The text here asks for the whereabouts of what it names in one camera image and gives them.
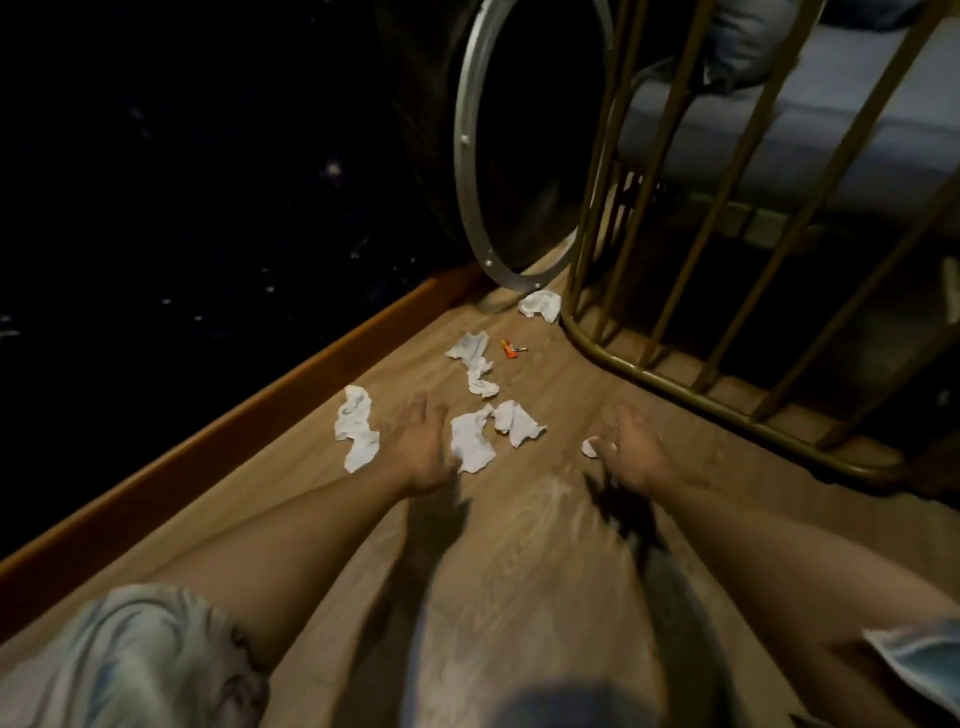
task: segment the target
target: floor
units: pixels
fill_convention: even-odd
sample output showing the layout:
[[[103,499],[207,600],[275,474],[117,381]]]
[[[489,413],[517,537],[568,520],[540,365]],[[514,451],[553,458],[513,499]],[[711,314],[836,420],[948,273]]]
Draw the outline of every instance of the floor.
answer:
[[[870,546],[960,597],[960,513],[819,482],[592,365],[558,324],[527,320],[515,303],[500,291],[451,310],[358,381],[372,395],[374,428],[420,388],[448,401],[451,415],[477,410],[463,365],[444,351],[465,331],[486,330],[494,343],[530,349],[512,361],[488,350],[488,379],[501,386],[493,402],[516,399],[549,429],[520,449],[491,433],[497,457],[463,476],[459,499],[404,503],[383,520],[277,670],[265,725],[385,726],[399,713],[404,725],[444,728],[557,724],[551,716],[642,726],[667,715],[678,725],[788,726],[796,696],[675,525],[658,514],[675,560],[661,556],[638,575],[591,502],[585,473],[601,474],[580,443],[612,424],[617,398],[716,488]],[[0,671],[84,600],[343,474],[349,443],[335,442],[332,428],[340,403],[319,407],[5,644]],[[724,697],[717,651],[735,700]]]

